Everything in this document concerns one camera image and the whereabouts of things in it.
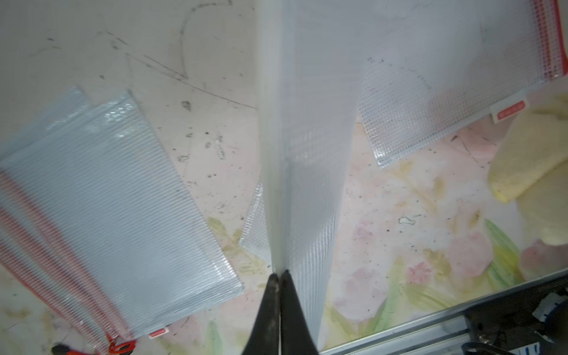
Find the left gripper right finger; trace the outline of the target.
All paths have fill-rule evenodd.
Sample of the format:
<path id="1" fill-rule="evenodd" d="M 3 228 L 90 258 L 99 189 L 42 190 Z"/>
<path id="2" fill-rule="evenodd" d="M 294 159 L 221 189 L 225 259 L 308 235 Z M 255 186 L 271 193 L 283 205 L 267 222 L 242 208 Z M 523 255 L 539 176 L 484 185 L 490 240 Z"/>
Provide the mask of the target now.
<path id="1" fill-rule="evenodd" d="M 280 278 L 281 354 L 318 355 L 289 270 Z"/>

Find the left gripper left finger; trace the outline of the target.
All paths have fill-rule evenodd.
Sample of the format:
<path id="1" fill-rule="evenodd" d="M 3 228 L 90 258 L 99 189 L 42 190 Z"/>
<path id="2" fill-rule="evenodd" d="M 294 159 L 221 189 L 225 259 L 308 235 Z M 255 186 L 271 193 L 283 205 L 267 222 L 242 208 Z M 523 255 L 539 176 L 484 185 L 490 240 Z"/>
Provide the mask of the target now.
<path id="1" fill-rule="evenodd" d="M 242 355 L 280 353 L 280 280 L 269 276 L 253 329 Z"/>

